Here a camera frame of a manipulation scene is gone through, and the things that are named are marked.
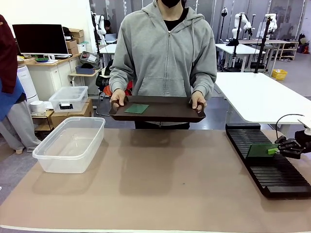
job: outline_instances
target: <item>red jacket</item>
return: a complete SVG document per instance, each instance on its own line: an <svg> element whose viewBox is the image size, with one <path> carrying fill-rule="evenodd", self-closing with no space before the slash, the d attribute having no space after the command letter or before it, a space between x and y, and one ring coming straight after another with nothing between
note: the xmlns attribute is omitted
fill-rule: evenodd
<svg viewBox="0 0 311 233"><path fill-rule="evenodd" d="M0 15L0 79L2 92L12 94L17 75L17 47L11 29Z"/></svg>

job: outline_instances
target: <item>hand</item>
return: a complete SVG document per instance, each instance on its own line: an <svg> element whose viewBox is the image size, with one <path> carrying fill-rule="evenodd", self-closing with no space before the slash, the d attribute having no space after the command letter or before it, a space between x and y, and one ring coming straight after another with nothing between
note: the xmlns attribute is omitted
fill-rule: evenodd
<svg viewBox="0 0 311 233"><path fill-rule="evenodd" d="M110 98L110 103L114 100L118 100L119 104L114 103L115 107L124 106L124 98L125 98L125 92L121 89L117 89L113 92L111 98Z"/></svg>
<svg viewBox="0 0 311 233"><path fill-rule="evenodd" d="M198 103L203 103L204 104L204 107L207 106L206 104L206 100L204 99L204 96L202 94L201 91L195 91L193 92L192 94L192 108L193 109L196 109L196 111L199 113L201 112L203 109L202 109L202 106L201 105L198 105Z"/></svg>

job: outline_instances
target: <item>clear plastic container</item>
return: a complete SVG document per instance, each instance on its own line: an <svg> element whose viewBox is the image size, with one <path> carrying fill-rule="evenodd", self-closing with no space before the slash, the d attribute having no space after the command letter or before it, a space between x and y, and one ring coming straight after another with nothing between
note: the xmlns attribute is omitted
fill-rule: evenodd
<svg viewBox="0 0 311 233"><path fill-rule="evenodd" d="M87 100L87 86L65 86L49 98L54 112L79 112Z"/></svg>
<svg viewBox="0 0 311 233"><path fill-rule="evenodd" d="M104 138L105 119L70 117L52 131L33 151L43 170L83 173Z"/></svg>

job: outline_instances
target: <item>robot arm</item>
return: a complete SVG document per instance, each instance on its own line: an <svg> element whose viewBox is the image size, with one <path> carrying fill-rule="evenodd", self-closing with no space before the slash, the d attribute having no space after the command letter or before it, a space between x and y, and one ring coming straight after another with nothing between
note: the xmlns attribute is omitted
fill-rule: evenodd
<svg viewBox="0 0 311 233"><path fill-rule="evenodd" d="M100 15L100 16L96 16L97 19L97 25L96 25L96 30L97 33L100 35L106 35L106 30L105 30L105 25L104 25L104 16Z"/></svg>
<svg viewBox="0 0 311 233"><path fill-rule="evenodd" d="M239 27L239 22L240 22L240 16L242 15L242 23L245 23L243 29L245 30L245 32L248 32L248 34L252 33L252 24L248 21L247 15L242 12L242 13L238 13L235 15L235 20L234 20L234 29L232 30L232 34L233 34L233 38L237 38L237 33L238 30L239 32L241 31Z"/></svg>
<svg viewBox="0 0 311 233"><path fill-rule="evenodd" d="M295 138L287 139L285 136L281 136L275 141L279 144L280 154L285 157L300 159L302 153L311 152L311 120L306 117L298 120L305 126L306 130L297 131Z"/></svg>
<svg viewBox="0 0 311 233"><path fill-rule="evenodd" d="M225 7L223 10L222 10L222 17L226 17L228 15L228 10L227 8Z"/></svg>
<svg viewBox="0 0 311 233"><path fill-rule="evenodd" d="M266 14L265 16L271 18L271 22L270 22L270 25L269 25L268 33L272 34L277 29L277 23L276 23L277 14Z"/></svg>

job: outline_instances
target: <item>hoodie pocket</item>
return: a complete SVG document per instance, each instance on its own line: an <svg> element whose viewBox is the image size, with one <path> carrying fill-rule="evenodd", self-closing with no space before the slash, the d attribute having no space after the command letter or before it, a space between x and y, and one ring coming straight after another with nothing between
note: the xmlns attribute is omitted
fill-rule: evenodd
<svg viewBox="0 0 311 233"><path fill-rule="evenodd" d="M139 96L186 97L183 79L144 77L138 91Z"/></svg>
<svg viewBox="0 0 311 233"><path fill-rule="evenodd" d="M164 95L173 97L186 97L187 94L185 91L184 80L167 78Z"/></svg>
<svg viewBox="0 0 311 233"><path fill-rule="evenodd" d="M139 96L164 96L165 78L144 77L138 90Z"/></svg>

